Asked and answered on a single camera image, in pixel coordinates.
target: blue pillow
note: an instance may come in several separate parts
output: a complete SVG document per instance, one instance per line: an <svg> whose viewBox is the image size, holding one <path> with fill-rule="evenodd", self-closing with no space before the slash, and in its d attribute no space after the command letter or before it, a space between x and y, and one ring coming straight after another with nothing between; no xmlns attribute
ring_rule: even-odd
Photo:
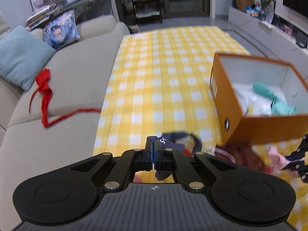
<svg viewBox="0 0 308 231"><path fill-rule="evenodd" d="M44 28L44 39L55 50L59 50L80 39L78 34L74 10L69 10L50 22Z"/></svg>
<svg viewBox="0 0 308 231"><path fill-rule="evenodd" d="M19 26L0 40L0 76L29 90L55 50Z"/></svg>

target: red ribbon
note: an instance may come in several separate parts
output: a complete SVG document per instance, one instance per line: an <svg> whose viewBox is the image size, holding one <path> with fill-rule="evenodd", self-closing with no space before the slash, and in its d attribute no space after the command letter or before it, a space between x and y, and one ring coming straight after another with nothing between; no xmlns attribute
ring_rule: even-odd
<svg viewBox="0 0 308 231"><path fill-rule="evenodd" d="M31 114L30 112L30 109L31 109L31 103L32 103L32 100L35 96L35 94L37 92L39 92L40 94L42 94L43 98L42 98L42 106L41 106L41 109L42 109L42 124L44 125L45 128L49 128L51 127L52 125L76 114L76 113L80 113L80 112L96 112L96 113L100 113L100 110L99 109L95 109L95 108L81 108L81 109L77 109L73 112L70 112L66 115L62 115L60 117L58 117L57 119L51 121L51 122L48 122L48 112L47 112L47 109L48 109L48 105L49 105L49 102L52 98L52 90L51 88L49 87L48 85L48 81L50 79L50 70L49 69L43 69L35 78L35 81L38 85L38 88L36 91L34 91L34 93L32 94L31 96L31 99L30 99L30 104L29 104L29 114Z"/></svg>

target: gray ribbed panel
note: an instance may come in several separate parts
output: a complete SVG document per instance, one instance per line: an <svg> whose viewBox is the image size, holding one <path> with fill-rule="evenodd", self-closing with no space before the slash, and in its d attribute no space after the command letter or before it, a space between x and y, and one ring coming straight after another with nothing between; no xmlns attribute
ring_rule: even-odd
<svg viewBox="0 0 308 231"><path fill-rule="evenodd" d="M89 215L70 224L46 227L23 223L17 231L292 231L287 223L246 227L225 219L202 194L180 184L131 183L119 193L106 194Z"/></svg>

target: brown vase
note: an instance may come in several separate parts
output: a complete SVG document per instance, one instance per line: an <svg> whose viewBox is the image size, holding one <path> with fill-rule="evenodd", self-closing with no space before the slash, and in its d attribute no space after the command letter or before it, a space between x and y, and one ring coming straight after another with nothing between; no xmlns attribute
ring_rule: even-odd
<svg viewBox="0 0 308 231"><path fill-rule="evenodd" d="M245 11L245 7L252 6L254 4L254 0L236 0L236 3L239 10Z"/></svg>

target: box label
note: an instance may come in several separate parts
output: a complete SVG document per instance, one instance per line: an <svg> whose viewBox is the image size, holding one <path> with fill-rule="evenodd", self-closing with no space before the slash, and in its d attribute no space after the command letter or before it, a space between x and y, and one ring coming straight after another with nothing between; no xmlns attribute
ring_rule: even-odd
<svg viewBox="0 0 308 231"><path fill-rule="evenodd" d="M214 99L215 99L216 98L216 94L217 94L217 85L216 85L216 81L215 81L215 78L214 78L213 75L211 76L210 84L211 84L211 89L212 89L212 92L213 92L213 95L214 95Z"/></svg>

